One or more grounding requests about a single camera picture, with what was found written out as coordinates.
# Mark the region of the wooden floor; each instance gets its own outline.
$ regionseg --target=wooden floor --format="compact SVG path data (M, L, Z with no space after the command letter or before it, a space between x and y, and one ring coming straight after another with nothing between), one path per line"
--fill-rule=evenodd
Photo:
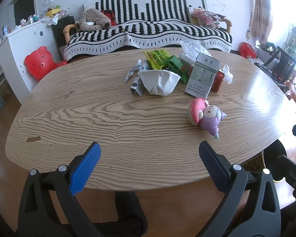
M17 228L19 202L28 172L7 159L5 141L19 107L18 100L12 94L0 110L0 213L13 230ZM296 137L292 135L291 129L280 140L288 157L296 162ZM276 188L281 207L294 201L292 188L286 182L276 184ZM223 194L216 190L209 178L174 188L138 191L137 195L149 224L145 236L173 237L195 236L223 198ZM77 198L93 222L117 219L113 192L85 188L77 194ZM61 221L67 222L54 193L53 200ZM240 208L246 200L245 192Z

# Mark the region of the yellow box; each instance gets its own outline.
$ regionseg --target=yellow box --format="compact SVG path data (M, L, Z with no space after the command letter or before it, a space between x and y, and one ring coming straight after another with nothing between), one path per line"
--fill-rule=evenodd
M56 14L59 11L60 11L60 9L54 9L54 10L51 10L51 11L47 12L45 15L47 17L52 17L54 14Z

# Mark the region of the black shoe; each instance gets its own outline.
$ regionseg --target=black shoe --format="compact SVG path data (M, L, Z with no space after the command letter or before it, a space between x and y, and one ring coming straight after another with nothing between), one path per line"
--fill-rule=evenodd
M141 208L139 200L133 191L115 192L115 206L119 221L137 219L141 223L141 235L148 230L146 216Z

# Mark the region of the red bear-shaped chair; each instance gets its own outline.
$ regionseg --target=red bear-shaped chair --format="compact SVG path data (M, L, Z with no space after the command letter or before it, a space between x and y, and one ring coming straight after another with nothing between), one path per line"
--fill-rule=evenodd
M68 64L68 61L61 61L55 63L52 54L47 50L46 46L38 48L30 55L26 56L25 64L29 72L35 77L37 81L43 79L49 72L60 66Z

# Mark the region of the wood grain tabletop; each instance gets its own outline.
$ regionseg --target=wood grain tabletop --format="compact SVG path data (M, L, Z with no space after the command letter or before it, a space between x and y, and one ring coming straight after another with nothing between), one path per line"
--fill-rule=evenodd
M167 48L178 55L181 48ZM276 84L250 61L210 51L228 64L233 82L223 82L208 101L227 114L214 139L187 118L193 96L179 81L166 97L133 96L123 79L143 50L101 55L62 66L44 77L21 106L7 142L8 159L40 172L54 171L83 154L93 141L101 158L86 187L149 190L208 177L198 146L241 163L260 152L296 121L295 108Z

